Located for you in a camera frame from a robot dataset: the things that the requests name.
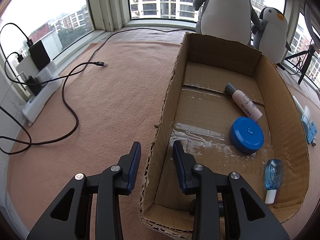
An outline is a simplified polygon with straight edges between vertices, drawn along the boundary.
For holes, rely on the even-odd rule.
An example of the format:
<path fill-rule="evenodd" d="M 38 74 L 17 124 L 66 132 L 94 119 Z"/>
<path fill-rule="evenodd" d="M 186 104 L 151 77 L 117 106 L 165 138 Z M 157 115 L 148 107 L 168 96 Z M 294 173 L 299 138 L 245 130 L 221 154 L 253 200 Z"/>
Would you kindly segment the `blue round tape measure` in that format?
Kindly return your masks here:
<path fill-rule="evenodd" d="M 257 152 L 264 144 L 262 129 L 248 117 L 239 117 L 233 122 L 230 137 L 233 145 L 246 155 Z"/>

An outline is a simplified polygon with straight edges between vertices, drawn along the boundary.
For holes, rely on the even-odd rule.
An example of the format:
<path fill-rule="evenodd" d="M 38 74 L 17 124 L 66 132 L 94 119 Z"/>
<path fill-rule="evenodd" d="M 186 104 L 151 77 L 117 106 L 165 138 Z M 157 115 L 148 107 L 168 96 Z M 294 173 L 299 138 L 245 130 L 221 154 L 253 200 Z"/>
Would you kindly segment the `brown cardboard box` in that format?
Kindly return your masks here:
<path fill-rule="evenodd" d="M 243 111 L 225 85 L 242 90 L 261 110 L 264 144 L 254 155 L 233 145 L 229 131 Z M 139 216 L 147 227 L 175 239 L 189 239 L 192 198 L 179 188 L 172 145 L 220 174 L 239 172 L 261 198 L 269 159 L 283 162 L 284 176 L 270 210 L 289 236 L 309 187 L 310 161 L 305 132 L 293 97 L 270 59 L 242 43 L 187 33 L 164 99 L 159 127 L 148 156 Z"/>

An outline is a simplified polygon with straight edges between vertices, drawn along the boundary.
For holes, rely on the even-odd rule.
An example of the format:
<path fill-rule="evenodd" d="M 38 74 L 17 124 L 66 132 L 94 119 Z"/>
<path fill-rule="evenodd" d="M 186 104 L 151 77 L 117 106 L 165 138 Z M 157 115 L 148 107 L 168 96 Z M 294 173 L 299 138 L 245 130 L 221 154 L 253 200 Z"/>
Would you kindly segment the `small pink lotion bottle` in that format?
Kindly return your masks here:
<path fill-rule="evenodd" d="M 263 116 L 259 108 L 242 90 L 236 89 L 231 83 L 227 83 L 225 91 L 232 97 L 233 101 L 248 118 L 257 122 Z"/>

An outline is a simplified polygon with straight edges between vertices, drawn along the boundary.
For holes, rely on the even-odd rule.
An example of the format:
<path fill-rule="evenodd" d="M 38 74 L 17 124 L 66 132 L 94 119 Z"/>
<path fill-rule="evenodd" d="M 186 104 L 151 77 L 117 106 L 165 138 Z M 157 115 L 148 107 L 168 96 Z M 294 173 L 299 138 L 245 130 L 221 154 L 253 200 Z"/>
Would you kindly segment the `small blue sanitizer bottle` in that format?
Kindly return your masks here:
<path fill-rule="evenodd" d="M 277 189 L 281 185 L 283 178 L 283 163 L 279 159 L 270 159 L 265 167 L 265 204 L 271 205 L 276 198 Z"/>

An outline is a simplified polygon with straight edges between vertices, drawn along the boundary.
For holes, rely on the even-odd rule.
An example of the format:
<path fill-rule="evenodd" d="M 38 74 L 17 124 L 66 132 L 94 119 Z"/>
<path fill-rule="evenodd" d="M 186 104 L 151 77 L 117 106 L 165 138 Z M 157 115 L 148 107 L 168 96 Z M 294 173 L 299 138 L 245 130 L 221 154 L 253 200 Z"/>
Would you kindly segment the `blue folding phone stand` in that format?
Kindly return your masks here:
<path fill-rule="evenodd" d="M 317 127 L 313 121 L 310 121 L 306 115 L 302 115 L 301 121 L 306 133 L 306 140 L 308 144 L 312 144 L 317 135 Z"/>

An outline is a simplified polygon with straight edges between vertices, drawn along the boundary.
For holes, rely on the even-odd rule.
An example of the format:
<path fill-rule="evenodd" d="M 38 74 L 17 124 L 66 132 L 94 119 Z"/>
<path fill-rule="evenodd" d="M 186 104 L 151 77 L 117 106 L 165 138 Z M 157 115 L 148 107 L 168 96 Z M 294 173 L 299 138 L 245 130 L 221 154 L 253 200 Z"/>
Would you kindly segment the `patterned white lighter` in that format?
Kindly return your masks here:
<path fill-rule="evenodd" d="M 312 146 L 316 146 L 316 139 L 314 138 L 311 142 Z"/>

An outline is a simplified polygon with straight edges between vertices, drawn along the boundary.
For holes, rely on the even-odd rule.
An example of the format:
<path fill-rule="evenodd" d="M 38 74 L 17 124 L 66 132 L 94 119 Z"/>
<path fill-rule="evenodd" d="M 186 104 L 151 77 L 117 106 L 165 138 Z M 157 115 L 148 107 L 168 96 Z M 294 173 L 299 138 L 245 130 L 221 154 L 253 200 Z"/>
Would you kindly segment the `white sunscreen tube blue cap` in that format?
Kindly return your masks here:
<path fill-rule="evenodd" d="M 306 117 L 309 121 L 311 121 L 311 112 L 310 112 L 310 108 L 305 105 L 304 107 L 301 106 L 301 104 L 299 103 L 298 99 L 293 95 L 293 100 L 296 104 L 296 107 L 298 109 L 298 113 L 300 115 L 301 118 Z"/>

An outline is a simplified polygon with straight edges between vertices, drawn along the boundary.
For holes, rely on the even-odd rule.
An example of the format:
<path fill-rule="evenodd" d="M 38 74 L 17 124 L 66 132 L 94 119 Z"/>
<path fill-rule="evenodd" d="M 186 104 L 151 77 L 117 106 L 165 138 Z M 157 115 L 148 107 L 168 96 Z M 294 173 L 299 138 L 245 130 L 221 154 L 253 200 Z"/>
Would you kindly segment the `white power strip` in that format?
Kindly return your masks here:
<path fill-rule="evenodd" d="M 60 88 L 62 85 L 62 80 L 58 79 L 55 81 L 50 81 L 43 89 L 34 96 L 29 99 L 28 102 L 22 109 L 22 113 L 24 117 L 28 121 L 28 125 L 31 126 L 42 112 L 45 104 L 50 99 L 50 97 Z"/>

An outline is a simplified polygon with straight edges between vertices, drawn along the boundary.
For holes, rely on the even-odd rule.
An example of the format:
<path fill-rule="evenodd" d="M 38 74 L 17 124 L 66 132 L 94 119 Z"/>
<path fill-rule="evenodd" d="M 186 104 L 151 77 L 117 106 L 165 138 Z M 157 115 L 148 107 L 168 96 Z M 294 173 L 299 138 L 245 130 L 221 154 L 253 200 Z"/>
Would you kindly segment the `white power adapter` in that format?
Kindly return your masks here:
<path fill-rule="evenodd" d="M 30 55 L 26 56 L 17 65 L 16 71 L 18 72 L 18 74 L 22 73 L 22 76 L 26 79 L 28 79 L 29 76 L 34 77 L 39 72 Z"/>

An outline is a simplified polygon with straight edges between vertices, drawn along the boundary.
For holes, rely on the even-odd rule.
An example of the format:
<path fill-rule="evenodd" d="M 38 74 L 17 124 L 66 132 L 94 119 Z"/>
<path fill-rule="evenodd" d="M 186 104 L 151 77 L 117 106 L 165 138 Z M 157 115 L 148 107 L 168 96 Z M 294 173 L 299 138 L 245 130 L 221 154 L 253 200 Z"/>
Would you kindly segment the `black power adapter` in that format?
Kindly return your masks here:
<path fill-rule="evenodd" d="M 50 63 L 50 57 L 41 40 L 33 43 L 31 39 L 28 40 L 29 53 L 36 68 L 41 71 Z"/>

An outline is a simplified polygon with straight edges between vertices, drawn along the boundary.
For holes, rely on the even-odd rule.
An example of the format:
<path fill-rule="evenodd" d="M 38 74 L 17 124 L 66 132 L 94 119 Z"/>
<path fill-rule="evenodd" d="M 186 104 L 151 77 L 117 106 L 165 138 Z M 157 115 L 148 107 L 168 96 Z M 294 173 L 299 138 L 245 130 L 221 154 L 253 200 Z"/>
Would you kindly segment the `small penguin plush toy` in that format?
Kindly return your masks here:
<path fill-rule="evenodd" d="M 281 11 L 272 7 L 264 7 L 259 15 L 260 30 L 257 23 L 251 26 L 253 47 L 261 51 L 274 64 L 284 58 L 286 50 L 291 51 L 286 34 L 288 24 Z"/>

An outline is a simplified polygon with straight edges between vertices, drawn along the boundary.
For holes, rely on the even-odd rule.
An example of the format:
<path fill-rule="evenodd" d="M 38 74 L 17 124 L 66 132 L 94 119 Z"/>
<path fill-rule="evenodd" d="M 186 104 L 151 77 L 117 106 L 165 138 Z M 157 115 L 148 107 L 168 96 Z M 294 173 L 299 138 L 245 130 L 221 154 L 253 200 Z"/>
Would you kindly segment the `large penguin plush toy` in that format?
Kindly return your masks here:
<path fill-rule="evenodd" d="M 251 0 L 194 0 L 194 10 L 201 10 L 196 32 L 244 45 L 251 44 L 251 24 L 262 29 Z"/>

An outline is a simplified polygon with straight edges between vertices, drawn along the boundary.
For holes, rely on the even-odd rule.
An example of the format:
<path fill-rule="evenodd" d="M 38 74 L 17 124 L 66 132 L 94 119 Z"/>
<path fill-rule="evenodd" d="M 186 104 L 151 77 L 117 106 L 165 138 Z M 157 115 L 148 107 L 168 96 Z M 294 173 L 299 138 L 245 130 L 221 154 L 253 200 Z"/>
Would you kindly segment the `black tripod stand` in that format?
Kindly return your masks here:
<path fill-rule="evenodd" d="M 290 56 L 285 57 L 285 59 L 284 59 L 285 61 L 287 61 L 289 63 L 290 63 L 291 59 L 294 59 L 294 58 L 298 59 L 297 63 L 295 63 L 295 64 L 291 63 L 291 64 L 296 69 L 295 75 L 297 75 L 297 74 L 300 75 L 299 80 L 298 80 L 299 85 L 302 83 L 302 81 L 306 75 L 306 72 L 309 68 L 309 65 L 312 61 L 312 58 L 315 55 L 315 52 L 319 53 L 319 48 L 314 43 L 311 43 L 307 50 L 303 50 L 298 53 L 292 54 Z"/>

